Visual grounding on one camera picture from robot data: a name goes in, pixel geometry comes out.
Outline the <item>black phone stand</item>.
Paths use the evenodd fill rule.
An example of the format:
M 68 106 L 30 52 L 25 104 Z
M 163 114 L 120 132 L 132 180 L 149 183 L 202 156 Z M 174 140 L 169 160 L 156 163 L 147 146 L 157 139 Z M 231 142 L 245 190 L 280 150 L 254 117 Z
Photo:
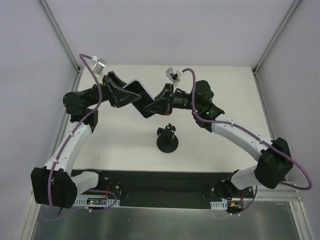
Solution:
M 176 127 L 171 123 L 165 126 L 165 128 L 159 127 L 157 129 L 157 148 L 166 154 L 173 153 L 179 146 L 179 140 L 175 135 Z

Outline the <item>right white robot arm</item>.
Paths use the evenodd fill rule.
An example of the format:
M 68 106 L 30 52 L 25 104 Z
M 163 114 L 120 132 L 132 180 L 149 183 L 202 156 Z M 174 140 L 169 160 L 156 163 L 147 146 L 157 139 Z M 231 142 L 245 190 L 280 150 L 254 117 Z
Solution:
M 245 150 L 257 161 L 257 165 L 244 170 L 236 170 L 222 184 L 222 189 L 230 197 L 237 197 L 243 189 L 253 185 L 263 185 L 275 189 L 293 168 L 293 163 L 282 156 L 290 156 L 290 149 L 286 140 L 278 137 L 276 140 L 261 137 L 257 133 L 249 135 L 243 126 L 236 125 L 232 118 L 212 102 L 214 93 L 205 80 L 195 84 L 196 124 L 210 133 L 220 135 L 241 149 Z

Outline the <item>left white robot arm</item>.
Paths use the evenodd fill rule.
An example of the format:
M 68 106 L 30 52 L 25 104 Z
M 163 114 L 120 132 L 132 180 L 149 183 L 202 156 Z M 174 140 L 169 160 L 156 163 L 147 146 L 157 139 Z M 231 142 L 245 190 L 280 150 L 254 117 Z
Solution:
M 111 71 L 101 83 L 64 95 L 63 105 L 70 116 L 69 128 L 52 157 L 43 167 L 35 167 L 30 175 L 37 204 L 69 209 L 78 195 L 88 190 L 96 195 L 105 191 L 106 183 L 98 173 L 84 171 L 72 176 L 72 170 L 82 147 L 98 124 L 100 104 L 109 102 L 112 107 L 121 108 L 141 100 L 139 94 L 125 89 L 125 85 Z

